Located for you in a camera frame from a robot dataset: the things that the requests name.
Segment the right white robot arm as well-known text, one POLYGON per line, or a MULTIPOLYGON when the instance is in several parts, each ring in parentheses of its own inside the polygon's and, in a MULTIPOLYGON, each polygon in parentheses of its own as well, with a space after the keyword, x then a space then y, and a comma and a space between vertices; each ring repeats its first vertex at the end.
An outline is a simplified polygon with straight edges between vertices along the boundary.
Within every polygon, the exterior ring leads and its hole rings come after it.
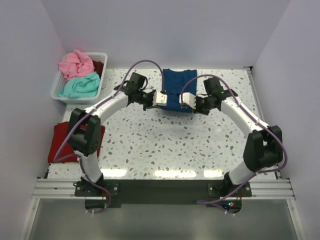
POLYGON ((227 115, 246 137, 242 162, 224 175, 219 189, 222 196, 233 197, 256 174, 270 172, 271 167, 286 161, 282 130, 255 116, 220 77, 208 74, 206 78, 203 82, 206 94, 196 96, 193 112, 208 115, 217 109, 227 115))

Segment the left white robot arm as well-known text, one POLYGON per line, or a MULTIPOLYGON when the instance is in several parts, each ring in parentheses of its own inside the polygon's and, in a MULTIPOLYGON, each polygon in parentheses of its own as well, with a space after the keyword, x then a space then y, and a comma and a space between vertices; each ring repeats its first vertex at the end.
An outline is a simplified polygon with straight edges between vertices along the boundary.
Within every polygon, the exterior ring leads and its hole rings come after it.
POLYGON ((83 192, 86 196, 109 196, 97 154, 102 143, 102 124, 133 103, 142 105, 144 110, 166 104, 167 98, 161 91, 147 91, 147 86, 145 76, 133 73, 129 80, 117 85, 103 100, 71 112, 66 138, 82 171, 80 181, 74 183, 77 192, 83 192))

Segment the dark blue t shirt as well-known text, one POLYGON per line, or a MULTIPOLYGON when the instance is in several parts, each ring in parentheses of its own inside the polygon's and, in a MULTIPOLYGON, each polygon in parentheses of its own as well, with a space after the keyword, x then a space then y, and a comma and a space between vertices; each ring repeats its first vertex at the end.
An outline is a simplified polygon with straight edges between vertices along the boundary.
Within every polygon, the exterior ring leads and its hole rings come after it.
POLYGON ((160 108, 166 111, 180 113, 192 113, 189 108, 182 108, 180 104, 180 94, 188 81, 197 76, 197 70, 173 71, 163 69, 164 89, 167 94, 167 105, 160 108))

